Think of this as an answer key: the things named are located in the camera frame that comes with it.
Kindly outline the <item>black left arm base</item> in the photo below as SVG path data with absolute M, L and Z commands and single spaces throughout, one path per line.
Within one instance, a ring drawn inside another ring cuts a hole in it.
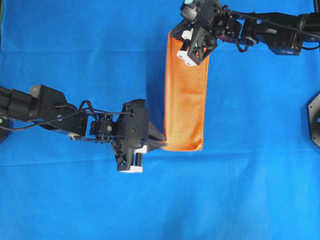
M 10 128 L 12 126 L 12 122 L 9 119 L 0 118 L 0 126 L 4 128 Z M 0 143 L 7 139 L 9 136 L 9 131 L 3 128 L 0 128 Z

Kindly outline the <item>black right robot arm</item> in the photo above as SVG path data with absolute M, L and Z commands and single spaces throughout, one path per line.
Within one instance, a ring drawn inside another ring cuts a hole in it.
M 177 57 L 189 67 L 200 65 L 218 46 L 218 40 L 236 45 L 241 53 L 261 42 L 275 55 L 298 56 L 304 43 L 320 41 L 320 2 L 313 4 L 312 13 L 290 15 L 244 13 L 218 0 L 186 0 L 180 7 L 183 19 L 170 35 L 182 42 Z

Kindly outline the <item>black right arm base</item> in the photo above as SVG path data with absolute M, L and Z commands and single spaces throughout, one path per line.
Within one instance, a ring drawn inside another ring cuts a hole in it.
M 320 147 L 320 93 L 311 98 L 307 105 L 308 130 L 311 141 Z

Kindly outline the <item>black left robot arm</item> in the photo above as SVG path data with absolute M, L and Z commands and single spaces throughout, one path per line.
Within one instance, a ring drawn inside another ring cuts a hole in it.
M 150 120 L 147 102 L 135 99 L 114 113 L 96 109 L 89 100 L 79 107 L 69 103 L 64 93 L 39 84 L 29 93 L 0 89 L 0 140 L 9 132 L 10 121 L 29 123 L 19 130 L 39 126 L 48 131 L 67 135 L 71 140 L 108 143 L 122 173 L 141 173 L 144 154 L 167 145 L 166 137 Z

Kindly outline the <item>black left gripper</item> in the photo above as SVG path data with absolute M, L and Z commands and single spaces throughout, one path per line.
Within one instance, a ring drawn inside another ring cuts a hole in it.
M 149 121 L 150 116 L 145 99 L 135 99 L 124 103 L 121 112 L 122 114 L 115 122 L 111 141 L 116 169 L 119 172 L 130 170 L 134 160 L 134 151 L 143 148 L 145 141 L 147 152 L 167 146 L 166 137 Z

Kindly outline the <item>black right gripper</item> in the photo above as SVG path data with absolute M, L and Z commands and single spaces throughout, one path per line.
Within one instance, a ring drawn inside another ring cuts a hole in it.
M 182 21 L 171 31 L 171 37 L 184 40 L 177 57 L 188 67 L 198 66 L 218 46 L 211 27 L 220 13 L 218 0 L 185 0 L 180 7 Z

